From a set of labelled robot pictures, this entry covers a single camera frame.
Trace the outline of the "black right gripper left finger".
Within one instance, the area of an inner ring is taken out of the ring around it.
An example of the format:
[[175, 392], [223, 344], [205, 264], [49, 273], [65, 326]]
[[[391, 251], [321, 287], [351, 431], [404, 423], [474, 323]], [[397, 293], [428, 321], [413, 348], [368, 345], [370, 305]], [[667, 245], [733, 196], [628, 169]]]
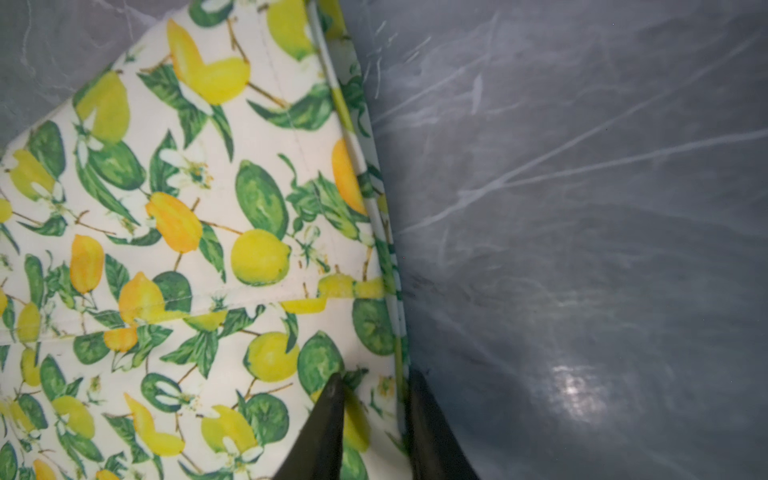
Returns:
[[344, 383], [330, 376], [274, 480], [338, 480], [343, 459]]

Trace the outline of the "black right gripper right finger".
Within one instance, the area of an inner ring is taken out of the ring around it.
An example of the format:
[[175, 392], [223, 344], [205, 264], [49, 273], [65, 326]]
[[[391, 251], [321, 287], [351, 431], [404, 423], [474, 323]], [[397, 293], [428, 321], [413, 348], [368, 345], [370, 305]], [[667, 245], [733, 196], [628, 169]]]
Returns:
[[425, 376], [418, 370], [411, 370], [408, 387], [406, 422], [413, 478], [479, 480]]

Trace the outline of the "lemon print skirt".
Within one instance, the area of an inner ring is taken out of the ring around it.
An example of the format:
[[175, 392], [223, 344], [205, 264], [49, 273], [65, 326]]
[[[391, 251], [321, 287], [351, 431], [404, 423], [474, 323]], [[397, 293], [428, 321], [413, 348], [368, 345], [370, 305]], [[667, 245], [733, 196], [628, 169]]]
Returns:
[[1, 157], [1, 475], [270, 479], [327, 380], [409, 479], [407, 339], [336, 1], [193, 1]]

